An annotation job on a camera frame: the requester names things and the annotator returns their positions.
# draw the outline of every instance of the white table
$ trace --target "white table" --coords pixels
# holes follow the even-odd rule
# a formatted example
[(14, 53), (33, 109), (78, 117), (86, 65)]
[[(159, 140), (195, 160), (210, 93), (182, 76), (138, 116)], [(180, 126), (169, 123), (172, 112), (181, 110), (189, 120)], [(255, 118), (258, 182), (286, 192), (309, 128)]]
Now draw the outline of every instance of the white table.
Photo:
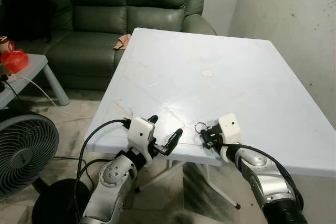
[[(48, 65), (48, 60), (44, 55), (34, 55), (34, 54), (27, 54), (29, 63), (28, 66), (22, 69), (17, 73), (22, 77), (26, 77), (32, 80), (40, 71), (43, 71), (45, 74), (52, 90), (55, 93), (55, 96), (60, 105), (66, 105), (70, 102), (67, 94), (63, 90), (62, 86), (59, 84), (58, 80), (56, 79), (54, 73), (50, 69)], [(17, 79), (15, 82), (10, 83), (12, 88), (15, 90), (16, 93), (20, 93), (24, 87), (27, 86), (29, 81), (25, 79)], [(5, 86), (5, 90), (0, 93), (0, 109), (7, 106), (7, 104), (15, 97), (13, 91), (8, 87)]]
[[(212, 125), (229, 113), (244, 144), (269, 153), (290, 173), (336, 177), (335, 130), (267, 40), (135, 29), (86, 136), (108, 120), (157, 114), (158, 140), (183, 129), (168, 158), (222, 165), (202, 147), (194, 125)], [(107, 126), (88, 150), (117, 153), (126, 149), (126, 136), (122, 126)]]

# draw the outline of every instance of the white cable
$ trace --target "white cable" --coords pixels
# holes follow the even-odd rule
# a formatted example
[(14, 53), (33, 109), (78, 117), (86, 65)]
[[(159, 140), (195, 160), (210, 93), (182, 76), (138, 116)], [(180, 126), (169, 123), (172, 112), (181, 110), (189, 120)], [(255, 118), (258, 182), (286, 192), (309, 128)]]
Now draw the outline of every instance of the white cable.
[(52, 103), (53, 103), (53, 105), (55, 106), (55, 108), (57, 109), (57, 110), (59, 110), (60, 112), (62, 112), (62, 113), (65, 113), (65, 114), (68, 114), (68, 115), (72, 115), (72, 116), (74, 116), (74, 117), (76, 117), (76, 118), (80, 118), (80, 119), (91, 119), (91, 118), (88, 118), (88, 117), (84, 117), (84, 116), (78, 116), (78, 115), (75, 115), (75, 114), (72, 114), (72, 113), (70, 113), (70, 112), (68, 112), (68, 111), (64, 111), (64, 110), (61, 110), (57, 105), (56, 105), (56, 103), (50, 98), (50, 96), (48, 96), (48, 94), (39, 86), (39, 85), (37, 85), (35, 82), (33, 82), (32, 80), (30, 80), (29, 78), (27, 78), (27, 77), (24, 77), (24, 76), (19, 76), (18, 74), (16, 75), (18, 78), (20, 78), (20, 79), (25, 79), (25, 80), (27, 80), (27, 81), (29, 81), (30, 83), (32, 83), (33, 85), (35, 85)]

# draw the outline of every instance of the brown cloth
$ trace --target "brown cloth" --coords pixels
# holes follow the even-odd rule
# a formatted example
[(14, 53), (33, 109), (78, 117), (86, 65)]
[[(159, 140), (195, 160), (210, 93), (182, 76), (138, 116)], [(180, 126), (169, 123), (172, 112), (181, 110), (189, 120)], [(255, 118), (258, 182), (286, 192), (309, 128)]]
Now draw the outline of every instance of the brown cloth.
[(123, 49), (125, 50), (127, 45), (128, 45), (128, 42), (130, 41), (131, 39), (131, 35), (130, 34), (125, 34), (121, 37), (119, 37), (118, 39), (118, 43), (114, 46), (114, 49)]

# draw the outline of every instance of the red bag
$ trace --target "red bag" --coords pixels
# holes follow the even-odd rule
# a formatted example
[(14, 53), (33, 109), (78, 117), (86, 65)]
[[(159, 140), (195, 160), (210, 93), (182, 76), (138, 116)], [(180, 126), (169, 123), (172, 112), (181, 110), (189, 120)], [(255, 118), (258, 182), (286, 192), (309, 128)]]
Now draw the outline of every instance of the red bag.
[(0, 60), (10, 73), (18, 73), (28, 66), (28, 56), (21, 49), (3, 52)]

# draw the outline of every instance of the gray side table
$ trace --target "gray side table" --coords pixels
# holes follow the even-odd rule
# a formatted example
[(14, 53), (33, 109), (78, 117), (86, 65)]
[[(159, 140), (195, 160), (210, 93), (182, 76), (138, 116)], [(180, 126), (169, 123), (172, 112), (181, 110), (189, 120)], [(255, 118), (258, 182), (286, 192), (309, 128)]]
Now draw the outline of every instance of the gray side table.
[[(41, 70), (45, 74), (52, 90), (60, 105), (67, 105), (70, 100), (65, 93), (62, 86), (59, 84), (54, 73), (48, 66), (48, 60), (44, 55), (28, 54), (29, 64), (28, 66), (17, 73), (17, 75), (26, 77), (32, 80)], [(10, 83), (16, 93), (20, 93), (24, 87), (27, 86), (29, 81), (25, 79), (17, 79), (15, 82)], [(6, 89), (0, 93), (0, 109), (7, 106), (7, 104), (15, 97), (13, 91), (5, 85)]]

